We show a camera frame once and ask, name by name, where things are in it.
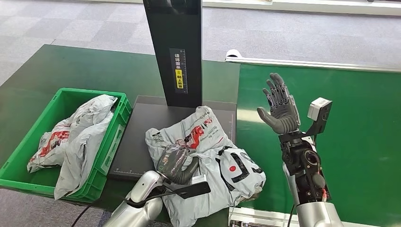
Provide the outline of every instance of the gray robot hand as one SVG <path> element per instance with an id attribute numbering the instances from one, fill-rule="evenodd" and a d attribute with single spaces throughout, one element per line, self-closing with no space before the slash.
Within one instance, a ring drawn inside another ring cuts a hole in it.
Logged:
<path id="1" fill-rule="evenodd" d="M 289 94 L 283 78 L 278 73 L 271 73 L 270 78 L 274 83 L 269 79 L 266 83 L 271 92 L 263 89 L 270 106 L 270 114 L 263 107 L 258 107 L 260 118 L 277 134 L 297 131 L 301 121 L 293 96 Z"/>

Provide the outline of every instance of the cable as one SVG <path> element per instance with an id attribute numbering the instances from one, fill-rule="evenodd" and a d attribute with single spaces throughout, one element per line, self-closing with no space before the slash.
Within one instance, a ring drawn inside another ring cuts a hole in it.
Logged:
<path id="1" fill-rule="evenodd" d="M 323 190 L 323 194 L 322 194 L 322 202 L 326 202 L 327 201 L 327 192 L 326 189 L 322 189 Z"/>
<path id="2" fill-rule="evenodd" d="M 292 218 L 292 213 L 294 212 L 294 207 L 295 207 L 295 204 L 292 204 L 291 213 L 289 215 L 287 227 L 289 227 L 289 224 L 291 223 L 291 218 Z"/>
<path id="3" fill-rule="evenodd" d="M 76 225 L 76 223 L 78 222 L 78 220 L 82 217 L 82 215 L 89 209 L 91 208 L 92 204 L 89 204 L 79 215 L 78 217 L 75 219 L 74 223 L 72 223 L 71 227 L 74 227 Z"/>

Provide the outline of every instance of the green plastic crate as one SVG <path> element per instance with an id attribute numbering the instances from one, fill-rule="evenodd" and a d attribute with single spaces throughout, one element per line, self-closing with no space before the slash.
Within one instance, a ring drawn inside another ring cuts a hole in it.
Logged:
<path id="1" fill-rule="evenodd" d="M 53 197 L 60 167 L 46 168 L 30 174 L 26 170 L 28 160 L 36 153 L 40 137 L 44 132 L 51 131 L 59 121 L 70 117 L 80 105 L 102 94 L 118 98 L 114 104 L 114 116 L 100 144 L 87 182 L 74 194 L 63 197 L 66 200 L 82 202 L 93 202 L 98 199 L 105 186 L 107 172 L 132 112 L 132 107 L 124 93 L 74 88 L 61 88 L 57 91 L 38 120 L 0 169 L 0 187 Z"/>

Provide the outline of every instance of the robotic arm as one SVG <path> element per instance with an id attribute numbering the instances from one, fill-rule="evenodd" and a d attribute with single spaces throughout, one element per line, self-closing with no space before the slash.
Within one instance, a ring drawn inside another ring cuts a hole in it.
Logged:
<path id="1" fill-rule="evenodd" d="M 332 203 L 329 189 L 316 151 L 316 136 L 324 131 L 332 101 L 314 100 L 308 117 L 314 122 L 307 132 L 301 132 L 299 113 L 292 95 L 281 76 L 270 74 L 266 83 L 271 92 L 263 89 L 270 114 L 257 108 L 260 118 L 279 134 L 283 170 L 293 196 L 300 227 L 343 227 Z"/>
<path id="2" fill-rule="evenodd" d="M 177 194 L 183 199 L 210 192 L 205 175 L 192 177 L 198 168 L 198 158 L 182 171 L 190 151 L 182 146 L 167 146 L 156 171 L 147 171 L 112 213 L 104 227 L 147 227 L 160 214 L 161 197 Z"/>

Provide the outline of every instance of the plastic bag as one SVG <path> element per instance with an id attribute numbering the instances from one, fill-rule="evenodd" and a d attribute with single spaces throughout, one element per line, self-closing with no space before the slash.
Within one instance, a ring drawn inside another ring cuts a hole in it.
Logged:
<path id="1" fill-rule="evenodd" d="M 69 142 L 54 188 L 55 200 L 73 194 L 86 182 L 112 117 L 113 113 L 109 112 L 102 122 L 84 129 Z"/>
<path id="2" fill-rule="evenodd" d="M 60 166 L 64 161 L 65 148 L 70 136 L 68 120 L 59 122 L 51 132 L 45 132 L 40 138 L 38 151 L 28 161 L 28 172 L 33 173 L 43 168 Z"/>
<path id="3" fill-rule="evenodd" d="M 103 121 L 116 101 L 116 97 L 100 95 L 81 105 L 69 118 L 70 140 L 74 140 L 87 127 Z"/>
<path id="4" fill-rule="evenodd" d="M 39 149 L 26 166 L 30 173 L 42 168 L 60 166 L 64 161 L 67 143 L 74 140 L 84 129 L 100 123 L 117 101 L 116 97 L 100 95 L 81 105 L 75 113 L 59 122 L 51 133 L 45 132 Z"/>
<path id="5" fill-rule="evenodd" d="M 182 170 L 191 163 L 192 157 L 198 157 L 199 170 L 193 176 L 206 175 L 210 186 L 208 194 L 188 199 L 178 195 L 162 198 L 174 227 L 193 226 L 198 218 L 236 206 L 262 191 L 266 181 L 264 172 L 228 139 L 207 106 L 196 108 L 195 113 L 169 128 L 149 129 L 145 141 L 156 168 L 170 144 L 185 144 L 195 149 Z"/>

